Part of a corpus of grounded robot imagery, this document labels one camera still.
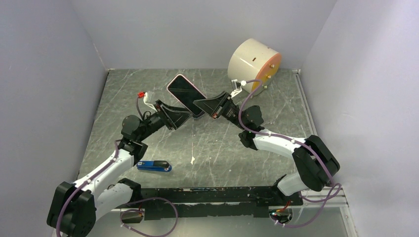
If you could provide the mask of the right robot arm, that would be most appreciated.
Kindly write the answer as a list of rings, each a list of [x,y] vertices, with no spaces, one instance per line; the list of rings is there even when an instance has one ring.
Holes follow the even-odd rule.
[[[299,191],[321,191],[340,170],[338,161],[320,137],[295,138],[264,128],[257,105],[242,110],[227,92],[193,103],[213,119],[224,117],[242,129],[239,138],[245,147],[276,153],[294,161],[297,171],[280,178],[272,191],[272,200],[278,205],[285,204]]]

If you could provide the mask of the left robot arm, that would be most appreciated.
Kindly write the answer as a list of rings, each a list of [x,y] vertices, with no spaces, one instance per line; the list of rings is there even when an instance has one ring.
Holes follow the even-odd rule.
[[[143,140],[163,127],[178,129],[191,116],[186,108],[169,106],[160,100],[153,105],[154,113],[140,118],[129,115],[122,121],[122,138],[114,142],[113,153],[93,171],[73,183],[62,182],[54,192],[47,224],[56,236],[85,237],[103,215],[126,204],[136,207],[141,202],[140,184],[116,178],[136,166],[148,146]]]

